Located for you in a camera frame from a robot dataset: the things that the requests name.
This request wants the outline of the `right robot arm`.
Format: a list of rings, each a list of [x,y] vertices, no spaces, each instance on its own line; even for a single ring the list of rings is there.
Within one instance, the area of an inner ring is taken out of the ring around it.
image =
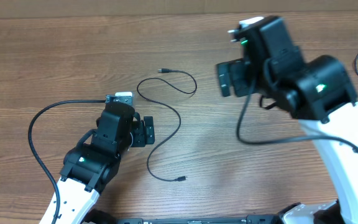
[[[330,55],[305,62],[278,16],[240,21],[231,34],[243,55],[217,64],[222,96],[258,93],[288,112],[304,133],[275,144],[312,141],[337,193],[333,202],[293,203],[246,222],[358,223],[358,95],[344,65]]]

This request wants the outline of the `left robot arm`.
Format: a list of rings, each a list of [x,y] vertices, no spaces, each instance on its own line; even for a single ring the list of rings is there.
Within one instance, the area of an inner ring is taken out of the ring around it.
[[[58,193],[53,195],[42,223],[116,222],[93,206],[118,173],[124,153],[155,142],[154,120],[140,117],[130,104],[112,101],[106,103],[96,125],[67,152],[57,181]]]

